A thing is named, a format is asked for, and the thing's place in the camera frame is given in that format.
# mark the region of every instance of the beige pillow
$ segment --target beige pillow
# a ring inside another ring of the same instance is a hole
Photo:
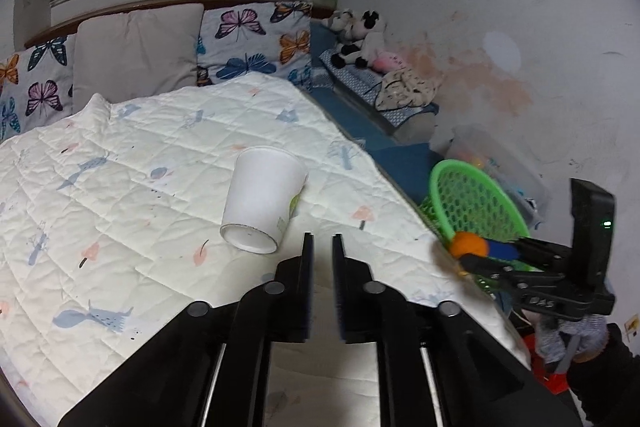
[[[74,113],[99,92],[111,103],[195,86],[202,4],[105,15],[78,26]]]

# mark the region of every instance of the bed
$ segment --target bed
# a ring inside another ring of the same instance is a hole
[[[235,158],[258,144],[309,169],[272,255],[237,250],[219,233]],[[458,275],[415,206],[288,80],[250,72],[117,104],[97,94],[0,152],[0,368],[42,427],[188,302],[224,305],[268,281],[300,253],[304,232],[316,238],[312,336],[274,346],[265,425],[379,425],[375,348],[338,337],[335,233],[377,279],[415,302],[458,301],[527,363],[515,331]]]

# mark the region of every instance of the red object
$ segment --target red object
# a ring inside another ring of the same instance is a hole
[[[523,337],[524,343],[531,354],[531,370],[533,376],[553,394],[564,393],[569,389],[566,375],[550,375],[545,370],[545,361],[536,353],[536,336]]]

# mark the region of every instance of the pink plush toy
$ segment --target pink plush toy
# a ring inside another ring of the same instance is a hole
[[[380,52],[373,61],[371,69],[378,73],[387,74],[391,71],[408,68],[409,64],[400,55],[392,52]]]

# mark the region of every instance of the transparent plastic box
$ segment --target transparent plastic box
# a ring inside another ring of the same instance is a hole
[[[545,220],[551,199],[540,175],[481,126],[461,125],[453,132],[446,157],[465,161],[486,172],[513,200],[527,226],[536,229]]]

